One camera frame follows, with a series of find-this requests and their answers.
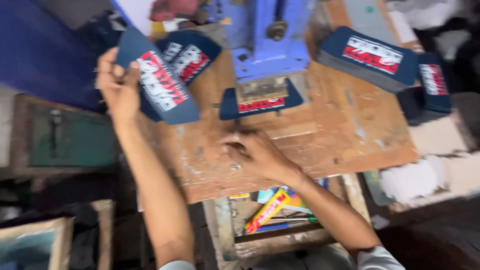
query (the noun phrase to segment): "blue machine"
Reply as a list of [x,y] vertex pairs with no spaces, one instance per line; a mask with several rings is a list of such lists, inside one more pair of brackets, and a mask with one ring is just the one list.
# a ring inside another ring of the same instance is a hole
[[281,92],[287,83],[279,78],[305,70],[310,57],[303,35],[314,4],[313,0],[212,0],[210,20],[224,22],[243,94]]

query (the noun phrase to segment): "wooden table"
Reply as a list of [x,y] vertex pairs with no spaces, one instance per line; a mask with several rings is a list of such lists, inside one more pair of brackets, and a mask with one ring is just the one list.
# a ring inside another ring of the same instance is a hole
[[[350,25],[343,2],[325,3],[332,28]],[[392,31],[392,23],[386,23]],[[315,55],[311,31],[305,35]],[[310,102],[243,117],[243,126],[260,128],[312,177],[362,172],[417,159],[407,123],[393,94],[351,75],[311,61],[305,76]],[[216,141],[233,126],[218,118],[223,91],[235,86],[231,55],[219,57],[189,87],[201,120],[182,125],[147,123],[160,159],[179,178],[189,203],[257,191],[275,183],[254,179],[220,153]]]

